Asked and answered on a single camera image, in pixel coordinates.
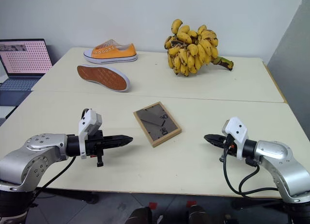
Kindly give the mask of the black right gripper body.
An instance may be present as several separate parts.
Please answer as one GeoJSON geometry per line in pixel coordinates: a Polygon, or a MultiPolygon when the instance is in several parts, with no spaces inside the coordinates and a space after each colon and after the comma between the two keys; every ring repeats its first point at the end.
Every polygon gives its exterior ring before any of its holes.
{"type": "Polygon", "coordinates": [[[234,137],[230,134],[227,136],[220,135],[220,148],[227,150],[227,155],[236,157],[237,154],[237,145],[234,142],[234,137]]]}

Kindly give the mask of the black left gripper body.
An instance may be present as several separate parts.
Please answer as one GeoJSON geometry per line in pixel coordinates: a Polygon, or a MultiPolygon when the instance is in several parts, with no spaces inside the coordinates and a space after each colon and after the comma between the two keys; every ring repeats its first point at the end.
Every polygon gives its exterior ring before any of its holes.
{"type": "Polygon", "coordinates": [[[98,130],[94,135],[88,135],[85,141],[86,155],[97,157],[97,167],[104,166],[103,163],[103,132],[98,130]]]}

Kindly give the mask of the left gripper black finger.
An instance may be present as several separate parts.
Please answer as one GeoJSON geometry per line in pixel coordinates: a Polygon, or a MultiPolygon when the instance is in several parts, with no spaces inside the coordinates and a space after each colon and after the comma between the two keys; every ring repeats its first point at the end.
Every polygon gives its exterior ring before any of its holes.
{"type": "Polygon", "coordinates": [[[104,142],[104,147],[120,147],[132,142],[132,139],[108,140],[104,142]]]}
{"type": "Polygon", "coordinates": [[[119,142],[131,142],[133,141],[133,137],[129,137],[126,135],[113,135],[113,136],[104,136],[104,141],[119,141],[119,142]]]}

